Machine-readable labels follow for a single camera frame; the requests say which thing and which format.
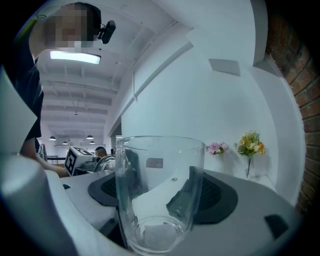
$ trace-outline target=black rubber mat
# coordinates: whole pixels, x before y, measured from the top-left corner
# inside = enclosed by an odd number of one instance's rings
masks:
[[[88,192],[92,198],[104,206],[116,207],[118,205],[114,173],[91,183]],[[219,223],[235,210],[237,203],[238,195],[232,187],[204,173],[194,223]]]

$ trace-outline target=black shirt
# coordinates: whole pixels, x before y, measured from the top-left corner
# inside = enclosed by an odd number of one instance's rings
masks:
[[[32,21],[28,28],[22,30],[10,48],[10,58],[4,60],[4,69],[14,88],[24,103],[36,115],[37,120],[25,138],[25,141],[41,137],[41,109],[44,99],[40,74],[29,48],[29,37],[35,24]]]

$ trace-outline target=glass cup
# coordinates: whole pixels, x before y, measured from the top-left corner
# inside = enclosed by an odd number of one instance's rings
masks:
[[[205,144],[173,136],[116,143],[119,216],[128,244],[142,255],[165,255],[193,226],[202,188]]]

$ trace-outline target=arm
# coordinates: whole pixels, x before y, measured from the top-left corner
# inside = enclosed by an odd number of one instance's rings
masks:
[[[26,140],[22,145],[20,153],[24,157],[37,161],[40,165],[42,165],[43,169],[56,172],[60,178],[68,177],[68,174],[64,168],[52,165],[37,155],[35,138]]]

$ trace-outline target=wall-mounted flower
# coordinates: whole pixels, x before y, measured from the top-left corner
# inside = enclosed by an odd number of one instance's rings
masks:
[[[221,155],[224,152],[226,152],[229,149],[228,144],[221,142],[221,143],[217,143],[217,142],[213,142],[211,143],[210,146],[206,147],[206,151],[210,154],[210,155]]]
[[[266,153],[265,145],[260,141],[260,135],[256,131],[246,132],[239,143],[235,144],[235,148],[241,156],[248,158],[248,171],[246,177],[249,175],[251,159],[255,154],[264,155]]]

